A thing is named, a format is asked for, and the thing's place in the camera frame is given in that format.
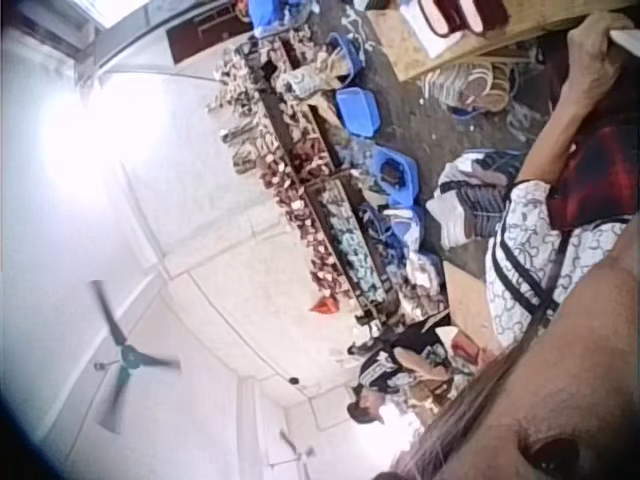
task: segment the workbench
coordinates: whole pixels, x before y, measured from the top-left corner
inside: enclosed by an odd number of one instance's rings
[[[430,58],[410,25],[397,9],[367,12],[380,47],[403,82],[445,65],[482,57],[495,60],[497,49],[529,40],[550,30],[571,27],[576,19],[602,10],[616,10],[634,5],[633,0],[504,0],[509,24],[479,37],[465,32],[463,38],[436,58]]]

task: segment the blue plastic bin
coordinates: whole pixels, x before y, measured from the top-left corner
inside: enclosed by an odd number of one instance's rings
[[[382,165],[388,160],[394,160],[402,167],[405,183],[403,187],[396,188],[382,179]],[[418,166],[411,158],[390,148],[376,145],[373,149],[371,173],[373,173],[380,186],[395,204],[403,207],[413,205],[414,199],[420,192],[420,181],[418,179]]]
[[[353,78],[364,67],[364,65],[362,64],[362,60],[360,60],[360,57],[358,56],[356,47],[354,47],[353,42],[347,37],[335,32],[330,33],[327,37],[327,45],[331,46],[333,49],[342,47],[342,49],[347,52],[350,71],[347,78],[342,82],[342,88],[349,86],[349,84],[353,81]]]
[[[353,135],[372,138],[380,128],[376,98],[369,90],[352,87],[336,92],[336,102],[345,128]]]

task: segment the ceiling fan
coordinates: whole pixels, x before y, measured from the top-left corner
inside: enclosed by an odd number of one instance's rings
[[[302,467],[304,480],[311,480],[311,475],[309,475],[309,468],[307,467],[307,460],[315,456],[316,451],[313,449],[313,447],[307,447],[307,449],[304,452],[298,451],[298,447],[296,447],[295,443],[293,443],[293,441],[284,432],[284,430],[280,430],[280,438],[291,449],[291,452],[293,453],[294,458],[292,460],[287,460],[286,462],[272,463],[270,464],[271,469],[277,467],[278,465],[284,465],[287,463],[296,462],[298,465]]]
[[[107,370],[115,364],[120,364],[118,376],[108,398],[105,410],[102,412],[98,425],[111,433],[119,432],[120,410],[122,408],[122,397],[125,392],[132,372],[140,367],[162,367],[180,371],[180,360],[176,358],[160,358],[138,351],[133,345],[127,343],[127,337],[116,323],[113,311],[107,302],[103,283],[99,280],[91,282],[91,287],[102,310],[109,333],[114,343],[120,349],[120,359],[112,362],[95,362],[93,367],[97,371]]]

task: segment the concrete floor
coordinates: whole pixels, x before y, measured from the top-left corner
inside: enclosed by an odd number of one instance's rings
[[[348,34],[341,19],[345,6],[340,0],[324,0],[320,16],[312,15],[310,25],[316,41],[326,39],[334,31]],[[379,43],[366,15],[362,16],[367,40]],[[445,112],[437,102],[420,104],[422,88],[416,82],[400,83],[385,53],[378,47],[366,52],[366,68],[357,84],[374,92],[378,101],[382,127],[375,141],[398,150],[418,162],[420,167],[421,204],[432,197],[440,173],[446,163],[468,148],[503,148],[526,150],[506,128],[506,113],[482,115],[462,124]],[[548,94],[544,79],[534,75],[519,89],[518,101],[539,112],[547,110]],[[444,259],[478,279],[484,278],[486,241],[474,241],[459,248],[444,251],[440,245],[440,227],[434,219],[427,220],[426,250],[435,251]]]

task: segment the eye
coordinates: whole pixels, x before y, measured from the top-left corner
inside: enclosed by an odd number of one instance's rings
[[[580,447],[569,438],[548,440],[526,458],[533,468],[554,480],[577,479],[580,474]]]

